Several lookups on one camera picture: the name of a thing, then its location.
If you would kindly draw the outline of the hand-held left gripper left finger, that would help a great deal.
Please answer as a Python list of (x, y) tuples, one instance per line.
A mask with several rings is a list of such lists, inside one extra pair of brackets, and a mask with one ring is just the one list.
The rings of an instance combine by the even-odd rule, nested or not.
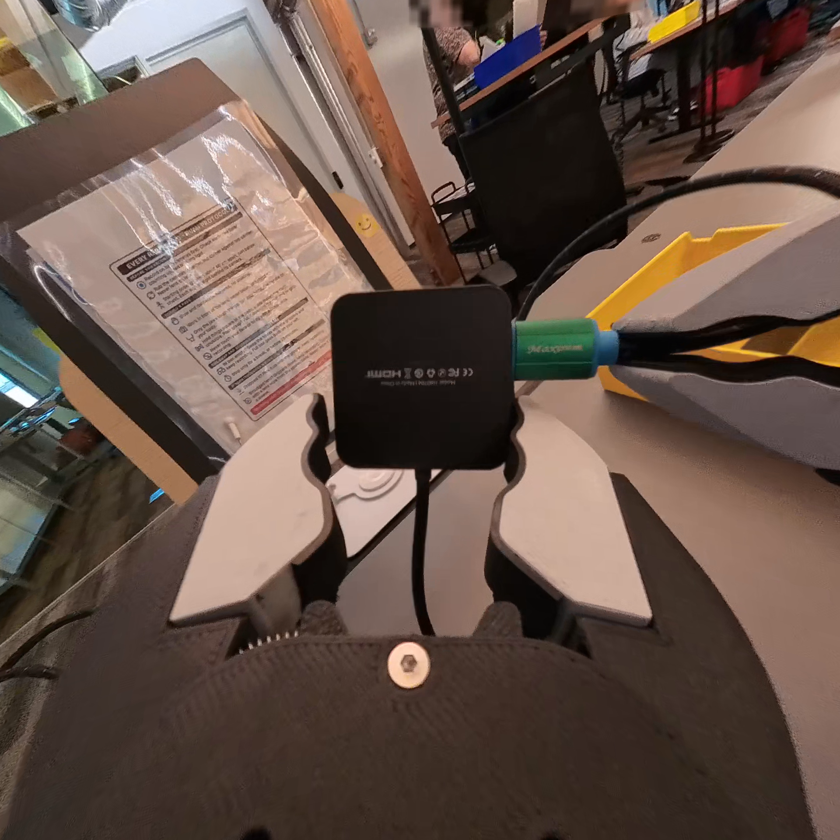
[(243, 618), (296, 627), (307, 606), (335, 602), (347, 549), (329, 492), (329, 415), (322, 395), (296, 400), (219, 474), (169, 616), (176, 627)]

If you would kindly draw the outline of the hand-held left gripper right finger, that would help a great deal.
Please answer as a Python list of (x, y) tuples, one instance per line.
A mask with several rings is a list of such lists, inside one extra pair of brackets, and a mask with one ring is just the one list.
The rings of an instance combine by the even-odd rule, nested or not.
[(506, 476), (491, 513), (489, 547), (575, 616), (651, 624), (606, 463), (531, 396), (517, 400)]

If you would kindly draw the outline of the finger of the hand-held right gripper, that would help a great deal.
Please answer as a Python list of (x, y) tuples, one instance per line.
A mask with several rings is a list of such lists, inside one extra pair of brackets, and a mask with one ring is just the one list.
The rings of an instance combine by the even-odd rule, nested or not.
[(778, 227), (694, 268), (614, 328), (687, 333), (744, 319), (816, 323), (838, 315), (838, 204)]
[(817, 471), (839, 470), (839, 368), (798, 356), (678, 354), (621, 364), (620, 381), (671, 415)]

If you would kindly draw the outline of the yellow plastic bin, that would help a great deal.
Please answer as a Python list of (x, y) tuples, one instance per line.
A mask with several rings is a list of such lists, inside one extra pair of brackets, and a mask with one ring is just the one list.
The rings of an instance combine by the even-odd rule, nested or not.
[[(725, 227), (706, 238), (685, 232), (630, 276), (589, 313), (601, 329), (628, 314), (638, 304), (690, 270), (727, 252), (765, 236), (784, 224)], [(747, 363), (790, 355), (818, 364), (839, 366), (839, 320), (835, 318), (807, 327), (784, 327), (749, 339), (695, 351), (694, 355), (715, 361)]]

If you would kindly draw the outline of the black square hdmi adapter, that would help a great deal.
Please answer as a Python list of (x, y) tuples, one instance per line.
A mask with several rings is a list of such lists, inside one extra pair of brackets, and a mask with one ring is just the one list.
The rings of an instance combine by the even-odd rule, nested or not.
[(330, 313), (334, 433), (358, 469), (495, 469), (513, 423), (511, 304), (492, 286), (372, 291)]

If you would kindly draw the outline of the red storage bin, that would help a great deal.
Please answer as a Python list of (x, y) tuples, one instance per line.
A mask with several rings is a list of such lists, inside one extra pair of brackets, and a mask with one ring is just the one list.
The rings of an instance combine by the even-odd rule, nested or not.
[(717, 110), (733, 109), (760, 86), (764, 55), (749, 64), (723, 67), (717, 71)]
[(764, 71), (770, 71), (805, 46), (811, 17), (811, 8), (801, 5), (773, 21), (763, 54)]

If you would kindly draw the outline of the instruction sheet in plastic sleeve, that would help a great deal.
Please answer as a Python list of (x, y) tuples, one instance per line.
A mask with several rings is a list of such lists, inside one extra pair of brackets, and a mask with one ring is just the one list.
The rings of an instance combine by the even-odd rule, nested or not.
[(372, 291), (246, 101), (12, 213), (2, 255), (232, 454), (291, 404), (334, 429), (330, 313)]

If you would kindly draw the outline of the yellow storage bin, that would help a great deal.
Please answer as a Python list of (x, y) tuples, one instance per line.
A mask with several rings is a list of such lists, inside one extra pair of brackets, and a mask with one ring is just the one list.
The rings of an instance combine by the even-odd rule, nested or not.
[(648, 32), (647, 40), (650, 44), (669, 38), (685, 27), (691, 25), (700, 15), (703, 2), (683, 2), (665, 17), (657, 21)]

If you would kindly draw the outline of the blue storage bin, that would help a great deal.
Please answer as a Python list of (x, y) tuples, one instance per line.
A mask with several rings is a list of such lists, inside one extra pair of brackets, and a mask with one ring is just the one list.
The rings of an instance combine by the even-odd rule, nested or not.
[(541, 27), (537, 24), (482, 57), (482, 61), (474, 70), (476, 86), (479, 90), (488, 89), (508, 73), (539, 56), (541, 52)]

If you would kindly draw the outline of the wooden post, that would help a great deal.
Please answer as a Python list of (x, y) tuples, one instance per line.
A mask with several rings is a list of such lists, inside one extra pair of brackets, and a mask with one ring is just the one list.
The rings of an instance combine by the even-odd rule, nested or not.
[(345, 1), (313, 1), (311, 5), (380, 156), (385, 181), (420, 256), (429, 264), (439, 286), (458, 284), (459, 263), (427, 200), (350, 6)]

